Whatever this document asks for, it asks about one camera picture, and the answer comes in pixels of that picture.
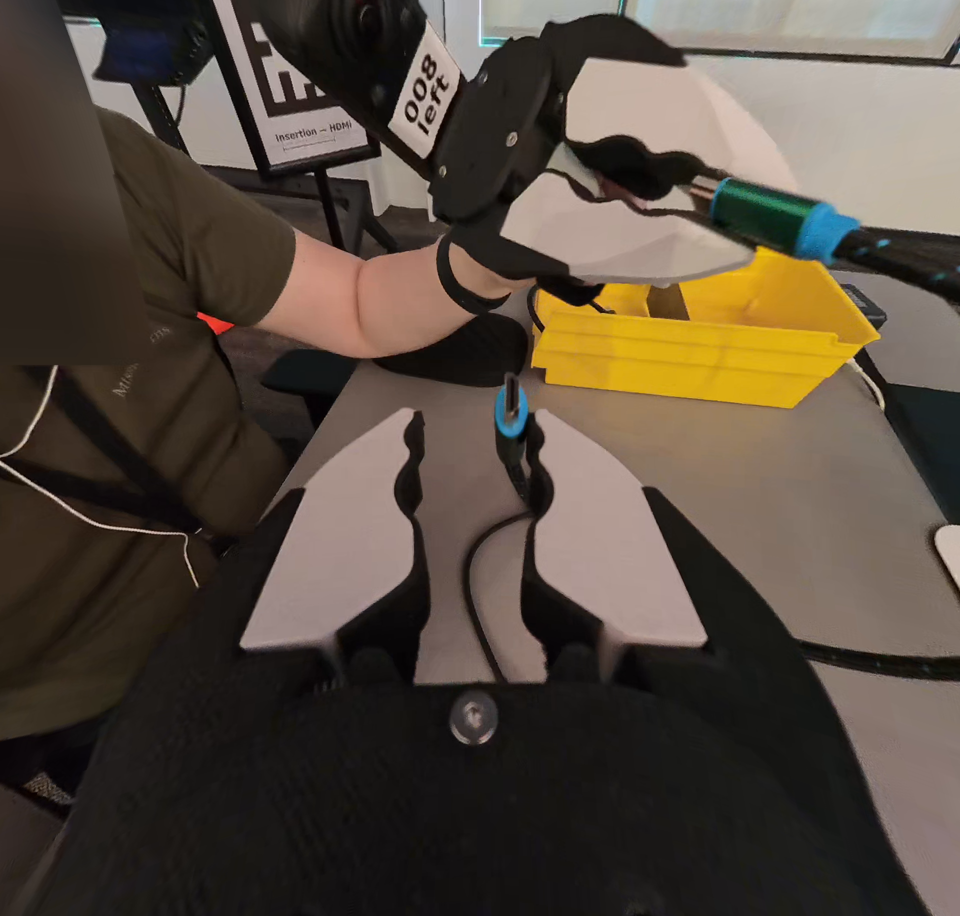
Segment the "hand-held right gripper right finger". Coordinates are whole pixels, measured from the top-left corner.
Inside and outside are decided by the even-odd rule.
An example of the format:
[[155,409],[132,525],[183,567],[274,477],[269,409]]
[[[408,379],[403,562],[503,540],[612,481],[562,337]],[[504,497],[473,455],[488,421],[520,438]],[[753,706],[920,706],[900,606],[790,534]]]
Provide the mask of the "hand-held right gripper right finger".
[[642,481],[546,409],[528,427],[533,525],[522,616],[549,666],[589,646],[612,678],[636,646],[700,651],[708,635]]

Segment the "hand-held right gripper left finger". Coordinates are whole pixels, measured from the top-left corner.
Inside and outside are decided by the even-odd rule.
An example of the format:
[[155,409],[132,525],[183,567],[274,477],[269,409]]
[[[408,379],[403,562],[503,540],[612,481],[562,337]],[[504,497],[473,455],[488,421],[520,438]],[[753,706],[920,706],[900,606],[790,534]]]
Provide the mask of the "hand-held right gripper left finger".
[[425,448],[423,413],[402,408],[306,481],[243,650],[419,652],[430,615],[418,521]]

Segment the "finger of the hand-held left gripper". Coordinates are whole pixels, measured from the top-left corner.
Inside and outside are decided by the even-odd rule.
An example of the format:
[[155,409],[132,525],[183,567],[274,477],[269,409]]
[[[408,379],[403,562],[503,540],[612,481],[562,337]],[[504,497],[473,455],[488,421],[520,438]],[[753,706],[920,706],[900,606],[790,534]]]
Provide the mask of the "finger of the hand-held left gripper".
[[682,190],[649,202],[586,180],[546,170],[510,204],[501,236],[589,284],[665,287],[733,272],[755,258],[754,247],[702,221]]
[[761,123],[701,69],[589,58],[566,94],[562,178],[587,203],[691,206],[696,177],[799,191]]

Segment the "yellow plastic bin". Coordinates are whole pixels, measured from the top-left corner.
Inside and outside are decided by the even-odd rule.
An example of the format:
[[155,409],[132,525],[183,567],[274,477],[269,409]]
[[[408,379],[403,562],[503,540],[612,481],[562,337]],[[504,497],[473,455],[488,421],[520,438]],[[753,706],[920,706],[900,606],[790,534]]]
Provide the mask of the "yellow plastic bin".
[[532,366],[551,385],[792,409],[881,338],[827,268],[772,250],[679,289],[686,320],[651,315],[645,285],[607,285],[605,312],[537,291]]

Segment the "person's left forearm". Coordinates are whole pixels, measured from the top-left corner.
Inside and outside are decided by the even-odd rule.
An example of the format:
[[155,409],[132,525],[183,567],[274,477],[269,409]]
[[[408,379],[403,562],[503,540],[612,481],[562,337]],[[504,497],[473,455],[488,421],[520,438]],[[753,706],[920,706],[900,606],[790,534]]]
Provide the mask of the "person's left forearm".
[[295,230],[286,282],[255,327],[358,359],[397,356],[439,342],[474,318],[441,284],[439,247],[363,260]]

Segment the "large paned window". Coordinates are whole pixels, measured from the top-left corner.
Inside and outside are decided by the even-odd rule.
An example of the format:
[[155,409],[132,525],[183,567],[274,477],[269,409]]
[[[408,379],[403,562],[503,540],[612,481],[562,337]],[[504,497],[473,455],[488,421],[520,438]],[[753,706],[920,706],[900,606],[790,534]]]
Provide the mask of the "large paned window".
[[958,63],[959,0],[478,0],[478,43],[618,14],[702,55]]

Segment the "black white tag sign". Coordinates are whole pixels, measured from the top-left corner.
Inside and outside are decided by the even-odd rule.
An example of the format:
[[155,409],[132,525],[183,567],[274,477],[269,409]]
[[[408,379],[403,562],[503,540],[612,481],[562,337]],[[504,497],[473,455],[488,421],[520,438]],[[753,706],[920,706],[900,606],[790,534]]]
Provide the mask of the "black white tag sign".
[[258,0],[197,2],[260,179],[245,189],[317,200],[338,249],[358,255],[369,235],[385,251],[397,252],[397,241],[374,214],[369,186],[330,179],[331,169],[379,157],[379,144],[282,58],[261,24]]

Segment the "small black box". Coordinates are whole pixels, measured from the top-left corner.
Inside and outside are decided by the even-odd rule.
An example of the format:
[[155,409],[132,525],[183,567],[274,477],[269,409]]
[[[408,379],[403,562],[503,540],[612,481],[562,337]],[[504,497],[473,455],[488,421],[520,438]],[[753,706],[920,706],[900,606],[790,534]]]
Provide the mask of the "small black box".
[[853,302],[863,317],[878,333],[887,322],[887,313],[870,299],[858,286],[852,283],[840,283],[846,296]]

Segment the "dark device on stand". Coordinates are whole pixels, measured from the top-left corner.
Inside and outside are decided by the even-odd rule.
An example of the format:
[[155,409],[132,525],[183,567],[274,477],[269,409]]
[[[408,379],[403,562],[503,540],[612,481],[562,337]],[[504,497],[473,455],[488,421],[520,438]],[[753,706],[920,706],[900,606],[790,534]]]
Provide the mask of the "dark device on stand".
[[102,28],[94,78],[130,86],[153,133],[187,153],[180,129],[186,91],[214,55],[199,0],[56,1],[66,20]]

